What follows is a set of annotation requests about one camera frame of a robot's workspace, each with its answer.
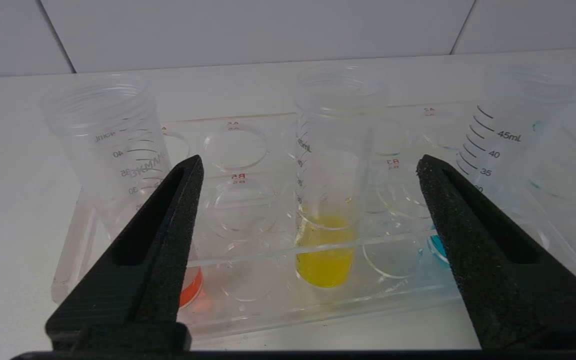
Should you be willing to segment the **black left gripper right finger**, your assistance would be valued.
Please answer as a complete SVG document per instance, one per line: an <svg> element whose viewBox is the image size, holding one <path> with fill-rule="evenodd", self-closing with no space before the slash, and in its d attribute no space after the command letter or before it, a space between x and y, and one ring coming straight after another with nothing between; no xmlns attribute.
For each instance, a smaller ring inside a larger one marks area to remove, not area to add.
<svg viewBox="0 0 576 360"><path fill-rule="evenodd" d="M576 276L448 162L416 174L482 350L576 352Z"/></svg>

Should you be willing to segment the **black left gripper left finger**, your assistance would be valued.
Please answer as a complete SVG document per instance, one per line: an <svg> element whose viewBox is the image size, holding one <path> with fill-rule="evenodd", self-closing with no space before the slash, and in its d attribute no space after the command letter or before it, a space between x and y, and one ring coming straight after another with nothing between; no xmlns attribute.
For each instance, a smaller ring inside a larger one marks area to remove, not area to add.
<svg viewBox="0 0 576 360"><path fill-rule="evenodd" d="M53 350L190 348L190 332L177 316L203 179L199 155L172 168L46 321Z"/></svg>

